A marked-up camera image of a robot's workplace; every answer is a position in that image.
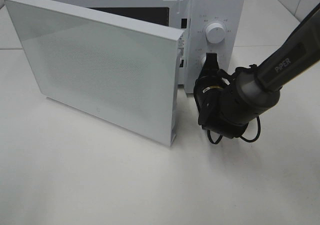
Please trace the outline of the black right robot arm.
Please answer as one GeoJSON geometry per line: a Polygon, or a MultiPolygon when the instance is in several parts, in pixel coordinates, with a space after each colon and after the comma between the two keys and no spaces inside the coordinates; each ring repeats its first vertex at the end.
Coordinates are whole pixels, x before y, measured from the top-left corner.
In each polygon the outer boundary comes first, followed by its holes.
{"type": "Polygon", "coordinates": [[[219,67],[217,54],[207,53],[193,88],[198,125],[215,145],[224,137],[255,142],[261,134],[260,115],[278,103],[283,85],[319,60],[318,5],[260,65],[228,74],[219,67]]]}

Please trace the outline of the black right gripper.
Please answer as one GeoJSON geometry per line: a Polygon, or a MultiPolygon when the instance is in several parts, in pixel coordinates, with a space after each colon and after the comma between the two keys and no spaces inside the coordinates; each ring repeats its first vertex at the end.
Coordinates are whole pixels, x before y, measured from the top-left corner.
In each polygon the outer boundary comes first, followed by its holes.
{"type": "Polygon", "coordinates": [[[210,102],[215,105],[215,113],[211,117],[208,125],[228,125],[229,123],[221,114],[220,96],[227,87],[227,80],[230,81],[230,75],[223,69],[220,69],[218,54],[207,52],[205,54],[202,70],[196,79],[193,95],[198,112],[204,102],[210,102]]]}

